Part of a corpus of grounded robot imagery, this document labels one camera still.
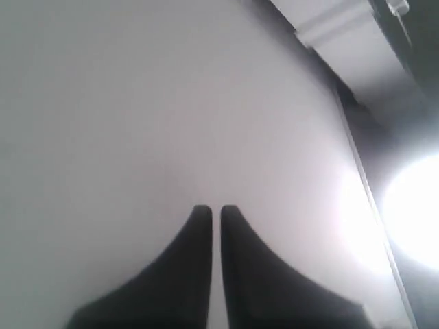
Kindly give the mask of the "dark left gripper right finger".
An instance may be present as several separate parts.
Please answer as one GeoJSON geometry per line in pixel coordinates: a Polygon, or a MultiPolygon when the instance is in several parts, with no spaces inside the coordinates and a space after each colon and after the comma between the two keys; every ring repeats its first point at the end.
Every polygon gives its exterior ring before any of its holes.
{"type": "Polygon", "coordinates": [[[371,328],[364,307],[277,256],[240,209],[221,209],[221,262],[230,328],[371,328]]]}

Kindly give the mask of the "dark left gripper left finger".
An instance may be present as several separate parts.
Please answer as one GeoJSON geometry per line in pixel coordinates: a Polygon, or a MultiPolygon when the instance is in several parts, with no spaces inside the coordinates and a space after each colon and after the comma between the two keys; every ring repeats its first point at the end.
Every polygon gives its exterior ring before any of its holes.
{"type": "Polygon", "coordinates": [[[213,216],[193,207],[175,239],[137,276],[79,308],[68,328],[206,328],[213,216]]]}

